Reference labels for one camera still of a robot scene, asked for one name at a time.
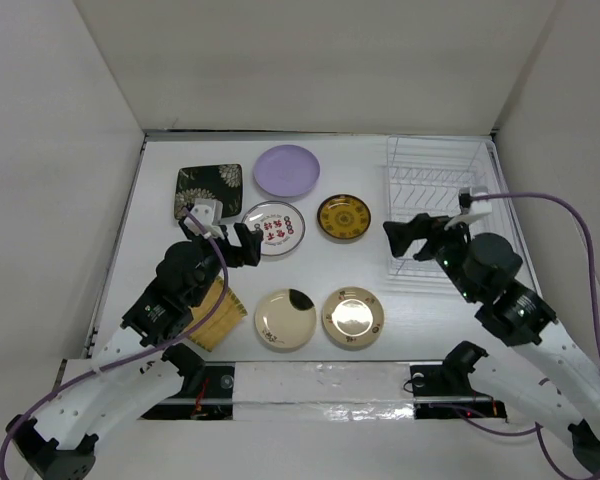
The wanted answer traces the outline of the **black floral square plate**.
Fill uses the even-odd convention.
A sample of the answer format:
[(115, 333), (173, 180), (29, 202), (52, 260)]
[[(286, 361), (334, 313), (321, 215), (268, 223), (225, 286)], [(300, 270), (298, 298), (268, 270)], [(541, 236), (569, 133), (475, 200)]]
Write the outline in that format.
[(196, 199), (218, 200), (222, 217), (235, 217), (242, 211), (243, 170), (240, 164), (185, 167), (178, 171), (173, 213), (176, 220), (191, 210)]

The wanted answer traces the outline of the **white plate red characters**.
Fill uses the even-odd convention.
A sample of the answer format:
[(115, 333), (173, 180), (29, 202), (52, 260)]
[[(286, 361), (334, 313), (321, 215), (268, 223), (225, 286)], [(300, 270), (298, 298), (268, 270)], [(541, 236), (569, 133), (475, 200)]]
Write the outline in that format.
[(261, 255), (284, 256), (302, 242), (306, 223), (301, 212), (289, 203), (265, 201), (253, 206), (242, 217), (250, 231), (262, 231)]

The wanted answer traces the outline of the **yellow brown patterned plate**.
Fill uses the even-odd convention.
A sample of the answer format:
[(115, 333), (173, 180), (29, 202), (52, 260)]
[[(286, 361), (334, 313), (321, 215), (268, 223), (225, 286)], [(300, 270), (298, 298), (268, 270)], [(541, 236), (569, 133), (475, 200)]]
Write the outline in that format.
[(363, 236), (371, 224), (371, 210), (360, 198), (351, 194), (336, 194), (318, 207), (317, 222), (330, 238), (353, 241)]

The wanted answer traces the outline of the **bamboo pattern square plate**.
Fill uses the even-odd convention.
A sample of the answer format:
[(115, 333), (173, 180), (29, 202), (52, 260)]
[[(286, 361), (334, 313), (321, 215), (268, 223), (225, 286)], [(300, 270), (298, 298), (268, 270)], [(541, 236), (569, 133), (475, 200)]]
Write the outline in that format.
[[(201, 305), (190, 309), (193, 321), (186, 327), (186, 330), (200, 323), (211, 311), (224, 286), (224, 280), (218, 276)], [(228, 289), (215, 313), (202, 326), (192, 332), (188, 339), (202, 349), (211, 352), (247, 314), (248, 312), (239, 298), (231, 289)]]

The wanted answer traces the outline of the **lavender round plate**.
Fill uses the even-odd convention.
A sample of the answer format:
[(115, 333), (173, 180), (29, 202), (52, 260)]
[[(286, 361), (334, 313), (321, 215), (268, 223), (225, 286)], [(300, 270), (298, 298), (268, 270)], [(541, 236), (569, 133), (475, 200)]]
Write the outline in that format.
[(256, 160), (253, 175), (257, 185), (276, 197), (298, 197), (317, 184), (321, 167), (317, 157), (298, 145), (278, 145)]

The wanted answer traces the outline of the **cream plate brown rim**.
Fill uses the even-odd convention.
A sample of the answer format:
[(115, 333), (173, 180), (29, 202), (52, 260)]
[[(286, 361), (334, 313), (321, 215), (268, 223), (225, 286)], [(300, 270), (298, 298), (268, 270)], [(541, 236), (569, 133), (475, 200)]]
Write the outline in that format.
[(360, 287), (342, 287), (329, 295), (322, 324), (330, 340), (341, 348), (360, 350), (381, 335), (385, 313), (380, 300)]

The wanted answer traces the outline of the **cream plate black spot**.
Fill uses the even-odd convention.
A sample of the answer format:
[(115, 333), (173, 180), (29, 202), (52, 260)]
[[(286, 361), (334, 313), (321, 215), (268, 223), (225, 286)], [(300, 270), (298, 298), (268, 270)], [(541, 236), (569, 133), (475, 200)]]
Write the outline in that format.
[(263, 343), (278, 352), (295, 351), (313, 337), (317, 325), (314, 302), (296, 289), (280, 289), (263, 297), (254, 327)]

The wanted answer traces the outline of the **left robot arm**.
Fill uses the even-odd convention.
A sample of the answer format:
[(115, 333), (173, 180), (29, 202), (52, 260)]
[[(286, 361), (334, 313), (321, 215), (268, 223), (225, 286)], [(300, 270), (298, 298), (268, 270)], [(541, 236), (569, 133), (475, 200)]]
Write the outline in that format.
[(42, 479), (83, 479), (123, 428), (178, 393), (202, 387), (205, 363), (185, 340), (203, 325), (192, 310), (231, 268), (256, 266), (261, 231), (237, 223), (238, 245), (227, 231), (187, 231), (169, 247), (156, 275), (122, 317), (119, 328), (85, 373), (67, 381), (16, 416), (0, 448), (0, 477), (15, 447)]

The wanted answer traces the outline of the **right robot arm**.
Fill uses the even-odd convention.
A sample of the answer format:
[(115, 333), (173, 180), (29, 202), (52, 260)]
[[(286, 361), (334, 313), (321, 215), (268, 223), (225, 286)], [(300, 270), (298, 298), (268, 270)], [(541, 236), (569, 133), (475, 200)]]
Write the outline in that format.
[(408, 223), (386, 221), (383, 229), (395, 258), (421, 241), (414, 260), (436, 262), (464, 300), (478, 305), (482, 327), (547, 380), (522, 380), (493, 353), (463, 341), (444, 359), (445, 387), (454, 393), (474, 387), (517, 408), (537, 432), (563, 440), (591, 478), (600, 479), (600, 359), (591, 360), (556, 312), (517, 280), (523, 261), (509, 241), (495, 233), (473, 236), (461, 217), (426, 213)]

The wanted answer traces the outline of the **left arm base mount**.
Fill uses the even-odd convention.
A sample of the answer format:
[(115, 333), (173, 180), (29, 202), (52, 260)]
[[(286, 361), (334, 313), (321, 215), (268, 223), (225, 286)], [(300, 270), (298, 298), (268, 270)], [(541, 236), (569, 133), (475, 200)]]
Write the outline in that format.
[(234, 363), (207, 363), (183, 381), (181, 390), (145, 412), (144, 420), (231, 420), (233, 418)]

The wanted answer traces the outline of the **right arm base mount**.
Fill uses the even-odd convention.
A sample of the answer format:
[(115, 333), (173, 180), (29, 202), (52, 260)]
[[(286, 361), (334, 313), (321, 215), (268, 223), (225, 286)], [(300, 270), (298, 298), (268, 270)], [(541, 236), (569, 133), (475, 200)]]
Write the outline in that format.
[(440, 362), (410, 364), (402, 388), (412, 396), (416, 420), (508, 417), (501, 401), (476, 392), (465, 380), (452, 380)]

